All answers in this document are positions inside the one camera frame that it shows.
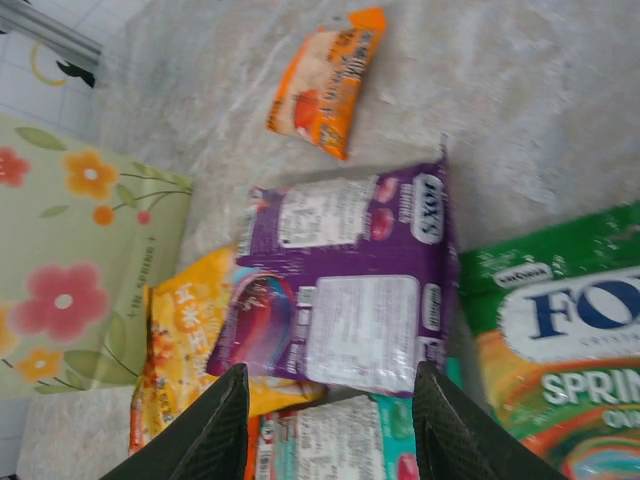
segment plastic packaging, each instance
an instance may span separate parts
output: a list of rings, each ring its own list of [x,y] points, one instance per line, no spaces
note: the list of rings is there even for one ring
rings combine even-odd
[[[361,395],[249,425],[245,480],[418,480],[411,400]]]
[[[640,202],[461,255],[495,416],[570,479],[640,476]]]
[[[267,128],[301,137],[341,160],[362,75],[386,29],[381,8],[349,15],[342,31],[309,35],[284,73]]]
[[[208,365],[394,394],[442,370],[457,281],[446,154],[362,181],[253,192]]]
[[[222,248],[149,292],[147,362],[131,404],[129,449],[136,452],[216,380],[205,372],[231,295],[233,248]],[[320,397],[324,388],[270,377],[249,380],[250,415]]]

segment green candy bag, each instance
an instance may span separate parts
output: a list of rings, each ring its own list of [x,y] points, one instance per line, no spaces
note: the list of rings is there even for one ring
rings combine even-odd
[[[498,421],[570,479],[640,478],[640,202],[460,260]]]

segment floral bag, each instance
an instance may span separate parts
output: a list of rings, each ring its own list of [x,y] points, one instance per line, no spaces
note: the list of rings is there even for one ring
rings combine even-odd
[[[0,399],[136,383],[191,185],[0,116]]]

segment white label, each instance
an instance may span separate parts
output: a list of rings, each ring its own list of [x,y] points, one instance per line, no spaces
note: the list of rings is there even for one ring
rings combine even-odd
[[[530,283],[553,279],[551,267],[546,263],[524,263],[493,275],[493,281],[502,288],[515,288]]]
[[[311,307],[316,294],[316,287],[300,287],[296,296],[299,307]]]
[[[440,331],[440,286],[427,283],[422,293],[422,325],[432,332]]]
[[[438,177],[421,173],[413,179],[411,233],[416,240],[433,245],[442,241],[443,230],[442,182]]]
[[[271,478],[271,448],[260,448],[256,465],[256,480],[269,480]]]
[[[411,276],[318,280],[307,376],[354,388],[413,390],[420,285]]]
[[[242,232],[240,233],[240,238],[238,238],[237,255],[239,257],[249,255],[251,251],[251,239],[253,238],[253,227],[256,224],[257,216],[258,216],[258,213],[253,208],[245,212],[245,217],[242,224]]]
[[[282,201],[278,242],[283,248],[356,243],[364,234],[376,176],[358,182],[343,178],[299,185]]]
[[[536,363],[640,355],[640,267],[544,282],[511,292],[500,327]]]
[[[297,432],[298,479],[386,478],[380,414],[367,397],[302,410]]]

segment purple candy bag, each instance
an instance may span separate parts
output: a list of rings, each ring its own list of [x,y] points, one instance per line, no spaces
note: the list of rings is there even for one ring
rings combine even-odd
[[[252,192],[231,304],[207,372],[402,394],[440,369],[458,262],[447,159]]]

